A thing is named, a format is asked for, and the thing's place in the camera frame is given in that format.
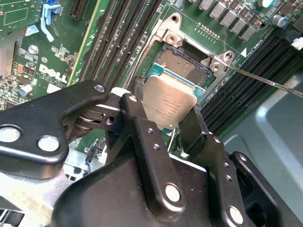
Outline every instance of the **black ram slot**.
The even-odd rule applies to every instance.
[[[241,69],[250,71],[253,70],[253,67],[260,62],[260,58],[263,58],[265,54],[274,47],[277,42],[278,38],[273,38],[269,42],[271,45],[265,45],[260,47],[258,50],[258,54],[252,55],[241,67]],[[235,73],[233,77],[224,85],[222,89],[219,90],[219,92],[216,94],[216,96],[210,100],[210,102],[207,104],[207,107],[203,108],[202,114],[203,117],[206,118],[208,115],[213,113],[213,110],[216,109],[217,105],[219,105],[221,102],[223,102],[228,94],[232,92],[232,90],[237,86],[237,84],[244,83],[245,80],[249,79],[246,76],[243,76],[239,73]]]
[[[282,58],[282,61],[275,62],[275,64],[270,67],[270,77],[268,76],[267,78],[271,78],[272,81],[280,81],[284,74],[281,73],[283,71],[280,71],[279,64],[289,65],[290,62],[293,61],[293,56],[291,55],[292,53],[288,53]],[[217,121],[213,121],[210,124],[214,129],[219,130],[222,124],[226,124],[226,122],[229,122],[230,119],[232,119],[233,115],[238,115],[240,113],[243,114],[250,105],[254,104],[255,101],[257,101],[258,98],[260,98],[261,95],[269,89],[270,87],[268,85],[255,80],[251,86],[246,87],[246,89],[237,97],[237,99],[233,100],[230,108],[226,108],[223,113],[220,113],[220,115],[216,117]]]
[[[119,37],[119,40],[117,42],[116,45],[116,49],[113,52],[113,54],[108,58],[108,62],[109,62],[109,66],[106,68],[106,70],[102,71],[101,77],[101,84],[104,84],[105,81],[107,80],[108,76],[111,75],[113,66],[116,64],[116,61],[118,59],[120,50],[125,46],[130,33],[132,32],[132,30],[134,29],[137,20],[142,12],[142,9],[144,7],[144,5],[146,5],[147,0],[145,1],[141,1],[141,4],[137,5],[138,7],[134,10],[134,12],[136,12],[134,18],[132,19],[131,23],[129,24],[129,26],[126,29],[126,33],[123,36]]]
[[[272,35],[241,69],[283,83],[290,77],[287,73],[291,68],[302,60],[286,40]],[[220,135],[270,89],[273,91],[271,86],[235,73],[201,111],[209,130]]]
[[[144,15],[142,16],[142,18],[140,18],[140,21],[139,21],[138,27],[137,27],[137,32],[132,37],[130,43],[127,46],[127,49],[125,50],[125,54],[123,55],[123,57],[120,60],[121,63],[119,64],[118,70],[115,73],[115,75],[116,75],[115,78],[110,83],[110,88],[115,87],[115,85],[119,81],[123,71],[125,70],[125,68],[127,67],[128,63],[129,63],[129,60],[130,60],[132,54],[137,49],[137,46],[140,42],[140,38],[143,36],[148,24],[150,23],[153,15],[156,13],[160,3],[161,3],[161,0],[153,0],[149,4],[149,6],[148,6],[147,10],[145,11]]]
[[[282,54],[287,54],[286,52],[286,48],[280,47],[280,48],[275,48],[273,51],[269,52],[269,55],[263,55],[266,56],[266,58],[268,60],[271,60],[273,58],[275,58],[276,56],[281,56]],[[279,67],[279,63],[280,61],[276,61],[275,63],[275,67]],[[262,64],[262,61],[258,61],[258,63],[254,66],[253,68],[253,72],[257,75],[260,75],[266,79],[270,79],[273,72],[275,72],[275,67],[272,70],[267,70],[269,73],[263,74],[262,72],[264,71],[264,67],[268,68],[269,65],[264,65]],[[216,110],[214,110],[211,115],[212,115],[212,119],[209,122],[209,124],[211,124],[213,121],[215,121],[217,119],[217,114],[220,112],[225,112],[225,109],[230,109],[230,105],[231,103],[237,103],[237,98],[238,97],[243,97],[242,93],[244,93],[244,91],[247,92],[247,94],[250,94],[249,91],[246,90],[246,88],[252,88],[253,85],[252,83],[256,83],[257,81],[255,79],[252,79],[250,77],[246,77],[244,76],[241,80],[240,83],[238,83],[235,87],[232,87],[232,90],[228,93],[228,101],[225,101],[224,103],[222,103],[222,105],[220,106],[220,108],[217,108]]]
[[[133,0],[131,2],[132,6],[128,7],[127,17],[126,19],[124,19],[124,24],[122,27],[119,27],[119,36],[113,37],[116,39],[114,44],[110,42],[111,45],[108,46],[108,48],[111,48],[111,51],[110,53],[108,53],[107,50],[107,54],[103,55],[103,58],[100,61],[99,69],[96,72],[96,76],[99,78],[101,84],[105,84],[107,78],[110,76],[107,71],[111,69],[112,64],[116,62],[116,59],[113,60],[113,58],[118,52],[118,50],[123,47],[123,42],[126,42],[130,32],[132,32],[133,27],[131,24],[136,20],[136,15],[139,13],[140,6],[144,3],[145,1]]]
[[[107,32],[105,33],[104,37],[102,37],[102,41],[99,44],[98,52],[96,53],[96,57],[94,59],[93,70],[91,72],[91,75],[94,76],[94,80],[96,80],[98,72],[101,70],[103,58],[107,54],[107,50],[112,39],[115,37],[115,33],[121,26],[121,22],[128,11],[130,2],[131,0],[120,1],[113,19],[110,20]]]
[[[92,79],[93,75],[87,76],[88,72],[90,71],[91,63],[93,62],[93,59],[96,55],[96,51],[98,50],[99,43],[98,41],[101,39],[104,29],[106,28],[105,22],[110,20],[111,16],[113,15],[117,4],[119,3],[119,0],[112,0],[110,1],[109,6],[106,9],[105,14],[102,17],[99,17],[98,22],[97,22],[97,27],[98,27],[98,34],[95,37],[94,40],[94,47],[91,48],[87,54],[85,54],[85,62],[83,65],[83,68],[80,73],[80,80],[79,81],[84,81],[85,79]]]
[[[298,62],[300,61],[300,59],[298,58],[296,61],[292,62],[292,64],[290,64],[290,67],[295,66]],[[279,76],[279,78],[277,80],[280,80],[283,78],[284,74],[281,73],[281,75]],[[261,87],[259,88],[259,92],[256,96],[254,96],[253,99],[251,99],[251,97],[249,96],[246,99],[246,102],[244,103],[244,105],[240,108],[238,108],[238,111],[233,113],[234,115],[232,116],[232,118],[225,118],[224,121],[220,121],[220,124],[217,125],[217,129],[218,129],[218,133],[222,133],[222,129],[226,129],[230,124],[233,123],[234,119],[237,119],[238,117],[241,117],[242,114],[245,113],[246,109],[253,105],[256,101],[258,101],[270,88],[268,88],[268,85],[266,84],[262,84]]]
[[[75,20],[81,20],[86,11],[89,0],[73,0],[70,9],[70,16]]]

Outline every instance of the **chip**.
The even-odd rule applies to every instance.
[[[287,14],[289,14],[290,12],[292,12],[294,9],[294,7],[292,6],[291,3],[289,2],[286,2],[280,9],[279,13],[282,15],[282,16],[286,16]]]

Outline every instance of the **green circuit board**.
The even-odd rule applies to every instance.
[[[18,105],[67,86],[94,2],[91,0],[92,4],[81,21],[69,16],[70,1],[59,2],[60,13],[53,15],[52,24],[47,27],[54,37],[53,42],[41,32],[39,23],[35,24],[39,32],[16,42],[12,74],[0,81],[1,109],[7,108],[7,102],[8,106]],[[38,53],[29,52],[31,45],[37,47]],[[30,84],[33,90],[29,95],[21,96],[17,90],[25,84]]]
[[[0,109],[18,105],[28,100],[44,96],[58,89],[73,85],[77,82],[94,79],[108,88],[126,87],[134,67],[138,67],[132,79],[145,77],[151,65],[161,51],[164,43],[155,42],[136,64],[142,55],[148,38],[159,21],[164,21],[173,13],[181,16],[180,30],[200,46],[214,55],[226,51],[234,53],[232,65],[240,67],[258,50],[258,47],[271,35],[276,28],[273,16],[282,14],[287,18],[288,25],[295,22],[302,15],[303,1],[275,0],[268,8],[258,6],[255,0],[208,0],[211,7],[202,10],[202,0],[90,0],[84,17],[75,20],[70,17],[73,1],[59,0],[61,5],[58,14],[52,14],[52,24],[47,29],[54,37],[49,42],[41,31],[40,22],[35,26],[39,32],[24,36],[16,42],[15,57],[12,74],[5,80],[0,80]],[[0,0],[0,10],[5,13],[12,8],[8,0]],[[6,32],[26,29],[40,18],[42,2],[20,1],[14,3],[14,8],[21,8],[21,4],[29,7],[26,20],[17,21],[14,26],[0,26]],[[223,6],[224,12],[216,16],[215,7]],[[224,25],[223,19],[230,11],[235,20],[229,26]],[[233,28],[237,21],[243,21],[244,27],[236,33]],[[253,34],[247,38],[245,31],[251,28]],[[31,54],[29,48],[35,46],[37,53]],[[228,71],[224,80],[233,75]],[[207,89],[214,81],[211,76],[203,84]],[[21,96],[17,90],[29,84],[32,92]],[[205,96],[206,102],[220,89],[219,82],[213,91]],[[79,151],[95,146],[103,132],[94,131],[91,135],[78,139],[73,147]]]
[[[43,0],[0,0],[0,36],[39,21]]]

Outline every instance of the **metal rod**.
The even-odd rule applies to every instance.
[[[275,87],[275,88],[278,88],[278,89],[280,89],[280,90],[283,90],[283,91],[292,93],[292,94],[294,94],[294,95],[296,95],[296,96],[298,96],[298,97],[300,97],[300,98],[303,98],[303,93],[302,93],[302,92],[299,92],[299,91],[297,91],[297,90],[291,89],[291,88],[289,88],[289,87],[285,87],[285,86],[283,86],[283,85],[281,85],[281,84],[275,83],[275,82],[273,82],[273,81],[271,81],[271,80],[269,80],[269,79],[265,79],[265,78],[263,78],[263,77],[259,77],[259,76],[255,75],[255,74],[250,73],[250,72],[247,72],[247,71],[244,71],[244,70],[237,69],[237,68],[235,68],[235,67],[233,67],[233,66],[229,66],[229,65],[226,65],[226,66],[227,66],[229,69],[231,69],[231,70],[233,70],[233,71],[235,71],[235,72],[241,73],[241,74],[243,74],[243,75],[245,75],[245,76],[254,78],[254,79],[256,79],[256,80],[258,80],[258,81],[261,81],[261,82],[263,82],[263,83],[265,83],[265,84],[268,84],[268,85],[273,86],[273,87]]]

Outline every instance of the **wire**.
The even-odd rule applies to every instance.
[[[296,91],[296,90],[291,89],[291,88],[289,88],[289,87],[285,87],[285,86],[283,86],[283,85],[281,85],[281,84],[278,84],[278,83],[275,83],[275,82],[273,82],[273,81],[271,81],[271,80],[269,80],[269,79],[265,79],[265,78],[263,78],[263,77],[259,77],[259,76],[255,75],[255,74],[252,74],[252,73],[247,72],[247,71],[244,71],[244,70],[240,70],[240,69],[235,68],[235,67],[233,67],[233,66],[227,66],[227,67],[228,67],[229,69],[235,71],[235,72],[241,73],[241,74],[243,74],[243,75],[245,75],[245,76],[251,77],[251,78],[256,79],[256,80],[258,80],[258,81],[261,81],[261,82],[263,82],[263,83],[265,83],[265,84],[268,84],[268,85],[273,86],[273,87],[275,87],[275,88],[278,88],[278,89],[280,89],[280,90],[283,90],[283,91],[292,93],[292,94],[294,94],[295,96],[298,96],[298,97],[300,97],[300,98],[303,98],[303,93],[302,93],[302,92]]]
[[[174,130],[172,131],[171,138],[170,138],[170,142],[169,142],[169,147],[167,148],[167,152],[169,152],[169,150],[170,150],[172,141],[174,140],[174,137],[175,137],[175,132],[176,132],[176,129],[174,129]]]
[[[86,165],[88,166],[88,172],[90,174],[91,173],[91,171],[90,171],[90,162],[86,162]]]

